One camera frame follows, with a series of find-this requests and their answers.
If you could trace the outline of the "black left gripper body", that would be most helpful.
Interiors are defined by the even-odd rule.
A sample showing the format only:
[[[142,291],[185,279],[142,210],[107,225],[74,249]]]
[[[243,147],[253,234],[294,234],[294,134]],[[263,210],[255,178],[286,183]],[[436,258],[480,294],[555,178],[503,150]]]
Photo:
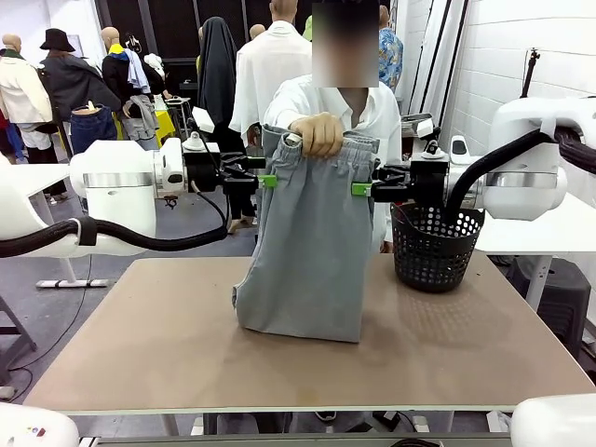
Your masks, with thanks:
[[[194,192],[195,183],[199,192],[214,192],[220,184],[218,170],[221,167],[219,152],[186,152],[186,178],[188,191]]]

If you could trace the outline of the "person's right hand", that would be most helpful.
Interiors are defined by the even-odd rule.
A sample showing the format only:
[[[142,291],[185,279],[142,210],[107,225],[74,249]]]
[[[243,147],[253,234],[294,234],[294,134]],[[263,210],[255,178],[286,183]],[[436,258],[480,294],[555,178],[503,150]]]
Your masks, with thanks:
[[[330,113],[299,118],[290,124],[289,130],[302,138],[302,155],[306,157],[335,156],[343,145],[342,123]]]

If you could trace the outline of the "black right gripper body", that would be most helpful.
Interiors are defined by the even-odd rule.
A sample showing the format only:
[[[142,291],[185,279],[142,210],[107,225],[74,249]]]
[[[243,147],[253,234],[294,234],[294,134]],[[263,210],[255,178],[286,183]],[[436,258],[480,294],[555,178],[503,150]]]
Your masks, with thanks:
[[[450,163],[439,159],[413,159],[411,187],[415,203],[443,203]]]

